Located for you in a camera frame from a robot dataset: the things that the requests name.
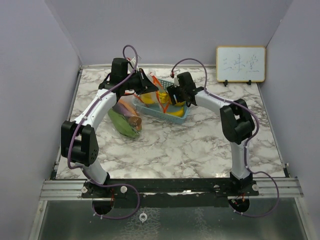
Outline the clear zip bag red zipper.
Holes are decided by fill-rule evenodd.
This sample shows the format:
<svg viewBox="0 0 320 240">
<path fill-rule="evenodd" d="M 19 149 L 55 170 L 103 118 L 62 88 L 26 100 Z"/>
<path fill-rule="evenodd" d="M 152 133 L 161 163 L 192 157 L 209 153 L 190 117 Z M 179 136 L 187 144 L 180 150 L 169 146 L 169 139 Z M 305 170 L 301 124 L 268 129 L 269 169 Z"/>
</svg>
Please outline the clear zip bag red zipper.
<svg viewBox="0 0 320 240">
<path fill-rule="evenodd" d="M 151 82 L 158 88 L 158 90 L 150 93 L 140 94 L 140 95 L 134 94 L 134 97 L 138 99 L 146 107 L 149 107 L 150 105 L 153 105 L 153 104 L 157 104 L 159 106 L 159 109 L 164 114 L 166 114 L 171 104 L 169 94 L 165 91 L 165 88 L 160 83 L 160 81 L 156 77 L 156 74 L 153 70 L 151 70 L 147 76 L 151 80 Z"/>
</svg>

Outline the yellow banana bunch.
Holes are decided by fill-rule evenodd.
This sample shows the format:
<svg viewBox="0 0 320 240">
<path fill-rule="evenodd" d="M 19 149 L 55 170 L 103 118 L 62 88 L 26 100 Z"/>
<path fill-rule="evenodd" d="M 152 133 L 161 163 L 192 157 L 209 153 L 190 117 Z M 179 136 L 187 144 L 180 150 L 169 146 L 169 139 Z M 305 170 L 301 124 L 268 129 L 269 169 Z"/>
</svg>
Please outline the yellow banana bunch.
<svg viewBox="0 0 320 240">
<path fill-rule="evenodd" d="M 152 105 L 161 103 L 162 105 L 171 104 L 169 94 L 167 92 L 151 92 L 140 95 L 140 99 L 144 104 Z"/>
</svg>

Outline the single yellow banana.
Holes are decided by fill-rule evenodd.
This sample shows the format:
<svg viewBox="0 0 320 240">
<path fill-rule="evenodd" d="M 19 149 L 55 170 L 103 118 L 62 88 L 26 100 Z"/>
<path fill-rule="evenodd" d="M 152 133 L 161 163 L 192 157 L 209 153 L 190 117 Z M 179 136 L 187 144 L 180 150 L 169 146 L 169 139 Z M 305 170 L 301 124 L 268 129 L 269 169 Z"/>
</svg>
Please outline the single yellow banana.
<svg viewBox="0 0 320 240">
<path fill-rule="evenodd" d="M 184 107 L 181 107 L 179 109 L 176 109 L 175 111 L 167 111 L 166 113 L 171 116 L 182 118 L 185 114 L 185 110 Z"/>
</svg>

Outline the clear zip bag orange zipper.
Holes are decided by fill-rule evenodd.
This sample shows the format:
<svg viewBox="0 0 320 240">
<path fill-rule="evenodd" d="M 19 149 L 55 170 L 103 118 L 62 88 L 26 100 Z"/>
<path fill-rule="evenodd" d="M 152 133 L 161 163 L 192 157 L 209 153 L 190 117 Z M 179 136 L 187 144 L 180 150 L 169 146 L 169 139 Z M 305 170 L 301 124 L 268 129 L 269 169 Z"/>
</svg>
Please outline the clear zip bag orange zipper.
<svg viewBox="0 0 320 240">
<path fill-rule="evenodd" d="M 134 105 L 130 102 L 130 100 L 131 100 L 131 98 L 129 97 L 129 98 L 127 98 L 127 97 L 122 97 L 122 98 L 120 98 L 120 99 L 123 99 L 124 101 L 126 101 L 127 103 L 129 103 L 129 104 L 131 104 L 133 107 L 134 107 Z M 135 130 L 137 130 L 137 131 L 139 131 L 139 133 L 140 133 L 140 135 L 141 135 L 141 132 L 142 132 L 142 122 L 141 122 L 141 126 L 140 127 L 134 127 L 135 128 Z"/>
</svg>

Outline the orange papaya slice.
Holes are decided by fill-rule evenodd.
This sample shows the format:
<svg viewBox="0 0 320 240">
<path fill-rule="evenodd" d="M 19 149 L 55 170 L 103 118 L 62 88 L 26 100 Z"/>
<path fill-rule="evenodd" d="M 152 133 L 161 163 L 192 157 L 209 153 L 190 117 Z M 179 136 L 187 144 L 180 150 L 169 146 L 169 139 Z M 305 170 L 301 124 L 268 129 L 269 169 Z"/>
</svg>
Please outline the orange papaya slice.
<svg viewBox="0 0 320 240">
<path fill-rule="evenodd" d="M 124 101 L 123 99 L 120 99 L 118 102 L 121 103 L 130 113 L 132 113 L 135 116 L 139 116 L 136 109 L 131 104 Z"/>
</svg>

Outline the dark purple eggplant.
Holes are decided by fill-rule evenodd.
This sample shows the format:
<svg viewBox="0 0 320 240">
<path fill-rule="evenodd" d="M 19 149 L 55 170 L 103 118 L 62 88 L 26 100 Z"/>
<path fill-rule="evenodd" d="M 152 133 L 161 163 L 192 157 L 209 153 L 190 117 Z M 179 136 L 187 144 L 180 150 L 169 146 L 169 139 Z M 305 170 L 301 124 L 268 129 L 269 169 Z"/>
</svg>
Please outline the dark purple eggplant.
<svg viewBox="0 0 320 240">
<path fill-rule="evenodd" d="M 117 103 L 116 105 L 114 105 L 112 107 L 112 109 L 120 114 L 125 116 L 126 118 L 131 118 L 131 117 L 138 117 L 139 115 L 135 112 L 135 110 L 131 109 L 131 108 L 127 108 L 125 105 L 123 105 L 122 103 Z"/>
</svg>

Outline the brown kiwi fruit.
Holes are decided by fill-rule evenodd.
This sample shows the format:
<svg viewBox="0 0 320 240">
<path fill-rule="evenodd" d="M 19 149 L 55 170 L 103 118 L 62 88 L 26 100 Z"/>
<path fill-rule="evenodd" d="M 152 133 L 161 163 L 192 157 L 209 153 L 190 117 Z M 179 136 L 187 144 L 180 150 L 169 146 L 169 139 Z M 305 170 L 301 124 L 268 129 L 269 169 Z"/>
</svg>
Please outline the brown kiwi fruit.
<svg viewBox="0 0 320 240">
<path fill-rule="evenodd" d="M 127 119 L 131 127 L 139 128 L 142 124 L 142 120 L 139 116 L 131 116 Z"/>
</svg>

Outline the green leaf vegetable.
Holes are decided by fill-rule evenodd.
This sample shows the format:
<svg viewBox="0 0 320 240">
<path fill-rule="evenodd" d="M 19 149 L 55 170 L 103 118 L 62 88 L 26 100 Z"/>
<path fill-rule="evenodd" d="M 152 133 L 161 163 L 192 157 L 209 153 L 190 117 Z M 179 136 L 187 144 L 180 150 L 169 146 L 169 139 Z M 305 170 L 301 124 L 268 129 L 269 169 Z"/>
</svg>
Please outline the green leaf vegetable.
<svg viewBox="0 0 320 240">
<path fill-rule="evenodd" d="M 111 119 L 114 128 L 121 135 L 128 138 L 137 138 L 140 136 L 140 132 L 132 127 L 123 115 L 113 111 L 112 109 L 110 109 L 107 114 Z"/>
</svg>

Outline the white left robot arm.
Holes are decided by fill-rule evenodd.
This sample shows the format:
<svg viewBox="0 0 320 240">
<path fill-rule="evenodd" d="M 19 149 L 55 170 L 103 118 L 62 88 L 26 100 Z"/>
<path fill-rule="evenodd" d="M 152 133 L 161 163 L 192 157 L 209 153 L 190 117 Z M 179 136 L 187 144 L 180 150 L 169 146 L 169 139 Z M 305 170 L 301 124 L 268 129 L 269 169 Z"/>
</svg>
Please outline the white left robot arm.
<svg viewBox="0 0 320 240">
<path fill-rule="evenodd" d="M 67 159 L 70 169 L 81 169 L 93 185 L 97 196 L 106 197 L 111 190 L 110 175 L 97 160 L 99 145 L 96 130 L 108 111 L 126 91 L 136 94 L 156 92 L 156 87 L 138 67 L 136 58 L 114 58 L 111 72 L 99 84 L 97 93 L 88 107 L 73 121 L 61 125 L 61 156 Z"/>
</svg>

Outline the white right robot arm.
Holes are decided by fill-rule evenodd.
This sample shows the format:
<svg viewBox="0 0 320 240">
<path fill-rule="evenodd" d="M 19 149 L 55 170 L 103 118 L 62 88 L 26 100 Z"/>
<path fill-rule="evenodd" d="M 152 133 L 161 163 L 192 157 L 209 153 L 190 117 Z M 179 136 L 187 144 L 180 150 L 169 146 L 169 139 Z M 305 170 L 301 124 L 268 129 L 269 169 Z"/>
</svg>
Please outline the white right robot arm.
<svg viewBox="0 0 320 240">
<path fill-rule="evenodd" d="M 219 115 L 223 135 L 231 147 L 229 189 L 236 196 L 242 195 L 253 180 L 248 166 L 248 140 L 253 135 L 255 124 L 247 103 L 241 98 L 236 101 L 223 99 L 204 87 L 196 87 L 189 72 L 171 73 L 170 76 L 174 84 L 167 87 L 167 92 L 173 104 L 185 102 L 187 106 L 203 107 Z"/>
</svg>

